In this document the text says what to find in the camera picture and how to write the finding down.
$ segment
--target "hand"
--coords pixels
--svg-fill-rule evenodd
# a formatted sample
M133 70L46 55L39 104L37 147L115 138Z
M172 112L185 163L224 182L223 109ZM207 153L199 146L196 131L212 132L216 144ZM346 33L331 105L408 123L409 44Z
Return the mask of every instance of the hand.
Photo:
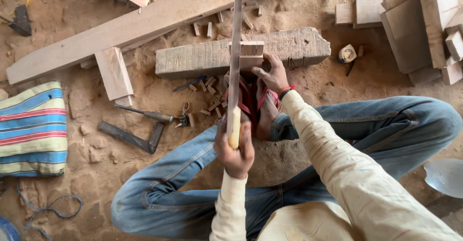
M280 94L282 88L289 86L283 62L277 56L270 55L265 52L263 54L263 58L269 61L272 65L270 72L267 73L262 68L258 67L253 67L252 72L262 78L263 82L270 90Z
M214 150L218 159L225 165L227 173L236 179L246 179L248 171L254 163L254 146L251 140L251 122L245 121L239 130L239 147L233 150L228 145L227 119L224 115L218 122L215 135Z

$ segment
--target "blue jeans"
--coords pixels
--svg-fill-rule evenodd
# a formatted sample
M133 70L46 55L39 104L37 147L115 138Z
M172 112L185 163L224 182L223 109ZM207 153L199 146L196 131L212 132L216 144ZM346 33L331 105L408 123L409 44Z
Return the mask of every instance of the blue jeans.
M462 118L454 108L429 97L397 96L316 110L337 135L356 140L353 146L395 179L443 150L462 129ZM177 190L216 158L212 148L216 128L135 173L113 199L113 224L137 235L207 240L219 190ZM270 134L274 141L298 138L286 114L276 118ZM312 166L279 185L247 188L248 240L258 236L275 210L308 201L336 202Z

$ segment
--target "striped bag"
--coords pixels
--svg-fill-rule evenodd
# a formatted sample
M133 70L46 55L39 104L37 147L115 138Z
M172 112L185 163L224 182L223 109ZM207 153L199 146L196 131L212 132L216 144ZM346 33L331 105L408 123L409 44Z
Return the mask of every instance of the striped bag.
M0 101L0 177L55 176L68 155L66 109L59 82Z

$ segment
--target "long sleeve shirt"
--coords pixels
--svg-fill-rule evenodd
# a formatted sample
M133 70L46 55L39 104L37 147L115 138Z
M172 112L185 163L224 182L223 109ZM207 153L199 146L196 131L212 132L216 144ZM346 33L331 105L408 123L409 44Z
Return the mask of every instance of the long sleeve shirt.
M339 205L307 202L280 208L270 216L258 241L463 241L370 156L337 136L295 90L286 94L282 104L308 159ZM224 172L210 240L246 240L246 182Z

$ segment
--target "blue rope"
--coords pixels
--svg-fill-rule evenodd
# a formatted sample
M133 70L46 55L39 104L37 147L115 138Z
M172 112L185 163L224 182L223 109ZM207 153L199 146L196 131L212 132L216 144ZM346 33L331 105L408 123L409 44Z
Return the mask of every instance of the blue rope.
M81 210L81 208L82 208L82 201L81 201L81 199L80 199L78 196L76 196L76 195L70 195L70 194L69 194L69 195L64 195L64 196L61 196L61 197L55 199L55 201L53 201L49 206L47 206L47 207L45 207L45 208L37 208L36 206L32 205L32 203L30 203L30 202L23 196L23 193L22 193L21 190L20 190L20 182L19 182L19 181L18 181L18 184L17 184L16 188L18 189L18 192L19 192L21 198L24 200L24 202L25 202L27 205L29 205L33 210L35 210L35 212L34 212L34 213L32 214L32 216L31 216L31 219L29 219L29 223L27 224L27 226L25 226L25 227L23 228L23 231L26 231L26 230L28 230L28 229L30 229L30 228L37 229L37 230L40 231L40 232L43 234L43 236L45 236L49 241L53 241L53 239L47 235L47 233L45 232L45 230L43 230L42 228L39 228L39 227L34 227L34 226L32 226L32 221L34 220L34 216L35 216L36 214L38 214L38 213L41 213L41 212L44 212L44 211L47 211L47 210L51 210L51 211L55 212L59 217L62 217L62 218L71 218L71 217L77 215L77 214L79 213L79 211ZM78 209L75 213L70 214L70 215L63 215L63 214L59 213L58 210L56 210L56 209L54 209L54 208L52 207L53 204L54 204L56 201L58 201L58 200L60 200L60 199L62 199L62 198L65 198L65 197L74 197L74 198L76 198L76 199L79 201L79 209Z

